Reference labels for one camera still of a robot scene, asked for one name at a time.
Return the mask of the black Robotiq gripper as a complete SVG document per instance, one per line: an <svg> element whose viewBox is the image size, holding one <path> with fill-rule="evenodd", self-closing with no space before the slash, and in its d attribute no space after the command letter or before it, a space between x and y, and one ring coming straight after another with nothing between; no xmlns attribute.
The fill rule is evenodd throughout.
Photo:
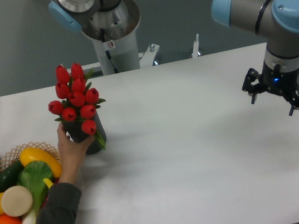
<svg viewBox="0 0 299 224"><path fill-rule="evenodd" d="M245 76L242 90L251 97L252 105L256 102L257 95L263 92L283 97L291 106L289 116L292 116L295 110L299 110L299 84L297 82L299 69L282 72L281 68L281 64L270 68L264 63L261 74L250 68Z"/></svg>

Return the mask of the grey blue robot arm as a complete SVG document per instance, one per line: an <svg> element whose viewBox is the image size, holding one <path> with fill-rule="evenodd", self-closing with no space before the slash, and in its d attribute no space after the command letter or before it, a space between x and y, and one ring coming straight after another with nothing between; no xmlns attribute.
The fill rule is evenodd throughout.
<svg viewBox="0 0 299 224"><path fill-rule="evenodd" d="M55 0L52 16L72 32L91 39L104 75L149 66L154 56L139 56L136 29L140 11L132 0ZM212 19L267 40L261 72L250 69L242 90L253 99L268 92L299 109L299 0L213 0Z"/></svg>

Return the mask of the person's bare hand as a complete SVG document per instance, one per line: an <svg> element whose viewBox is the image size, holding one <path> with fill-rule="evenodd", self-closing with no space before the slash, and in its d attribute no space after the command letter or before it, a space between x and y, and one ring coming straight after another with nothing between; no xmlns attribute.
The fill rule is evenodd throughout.
<svg viewBox="0 0 299 224"><path fill-rule="evenodd" d="M67 135L63 123L57 128L58 149L61 157L62 172L59 178L60 183L75 184L79 168L84 161L86 151L94 141L94 136L89 135L82 142L76 143Z"/></svg>

